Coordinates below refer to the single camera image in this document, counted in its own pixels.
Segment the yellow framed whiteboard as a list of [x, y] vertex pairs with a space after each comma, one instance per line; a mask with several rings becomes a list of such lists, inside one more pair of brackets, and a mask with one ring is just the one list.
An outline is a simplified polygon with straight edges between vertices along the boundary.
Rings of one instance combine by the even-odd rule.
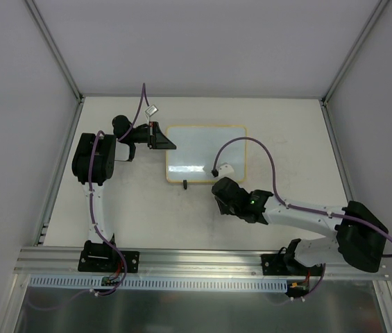
[[175, 150], [166, 151], [166, 177], [170, 183], [216, 182], [211, 174], [214, 167], [230, 164], [235, 170], [233, 180], [241, 182], [246, 179], [245, 141], [237, 141], [216, 154], [222, 146], [237, 137], [245, 137], [245, 126], [238, 125], [184, 125], [169, 126], [166, 136], [176, 145]]

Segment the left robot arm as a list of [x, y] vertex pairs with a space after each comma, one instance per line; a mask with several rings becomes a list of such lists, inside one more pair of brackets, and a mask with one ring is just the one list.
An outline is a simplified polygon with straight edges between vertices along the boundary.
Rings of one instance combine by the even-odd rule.
[[104, 271], [114, 269], [119, 261], [115, 249], [114, 228], [105, 222], [103, 193], [111, 179], [116, 162], [132, 162], [136, 145], [145, 144], [152, 150], [176, 150], [156, 121], [135, 126], [124, 115], [112, 120], [113, 133], [83, 133], [73, 156], [73, 175], [83, 186], [89, 210], [89, 233], [85, 243], [91, 249], [94, 262]]

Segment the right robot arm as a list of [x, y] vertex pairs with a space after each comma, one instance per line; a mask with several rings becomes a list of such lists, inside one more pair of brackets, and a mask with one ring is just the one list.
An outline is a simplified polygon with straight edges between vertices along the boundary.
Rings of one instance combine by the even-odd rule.
[[222, 215], [319, 234], [317, 239], [290, 242], [284, 266], [292, 274], [317, 264], [343, 262], [366, 273], [379, 270], [389, 231], [360, 202], [351, 200], [345, 207], [290, 203], [270, 191], [248, 192], [228, 177], [212, 186], [212, 194]]

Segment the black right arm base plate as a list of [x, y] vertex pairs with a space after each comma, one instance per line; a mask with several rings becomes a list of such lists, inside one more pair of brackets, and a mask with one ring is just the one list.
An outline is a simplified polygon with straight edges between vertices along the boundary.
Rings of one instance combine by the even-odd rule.
[[265, 253], [260, 256], [262, 274], [264, 276], [320, 276], [323, 272], [322, 264], [305, 266], [295, 260], [295, 250], [301, 239], [294, 239], [288, 247], [282, 247], [276, 254]]

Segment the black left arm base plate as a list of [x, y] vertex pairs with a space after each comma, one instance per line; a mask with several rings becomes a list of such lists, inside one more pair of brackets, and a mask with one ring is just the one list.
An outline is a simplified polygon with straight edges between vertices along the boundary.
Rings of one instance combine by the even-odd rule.
[[78, 271], [85, 273], [137, 273], [139, 268], [138, 251], [121, 250], [126, 265], [119, 254], [106, 243], [86, 241], [80, 252]]

